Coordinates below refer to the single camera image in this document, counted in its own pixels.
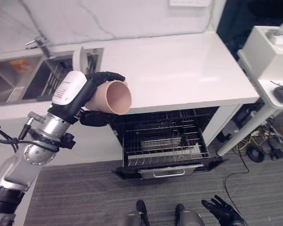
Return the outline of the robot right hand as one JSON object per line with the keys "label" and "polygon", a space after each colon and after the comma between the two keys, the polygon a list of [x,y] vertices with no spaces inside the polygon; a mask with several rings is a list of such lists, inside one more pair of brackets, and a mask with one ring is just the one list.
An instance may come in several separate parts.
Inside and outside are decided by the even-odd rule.
{"label": "robot right hand", "polygon": [[216,194],[210,201],[201,200],[201,203],[215,216],[221,226],[247,225],[241,214]]}

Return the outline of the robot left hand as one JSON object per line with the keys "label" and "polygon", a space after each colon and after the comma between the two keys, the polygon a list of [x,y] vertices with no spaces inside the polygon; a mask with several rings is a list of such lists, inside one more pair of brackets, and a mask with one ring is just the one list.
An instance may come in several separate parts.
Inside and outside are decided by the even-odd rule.
{"label": "robot left hand", "polygon": [[70,71],[60,83],[51,100],[48,112],[74,124],[76,114],[96,93],[97,88],[110,81],[125,81],[125,77],[113,72],[97,72],[88,75]]}

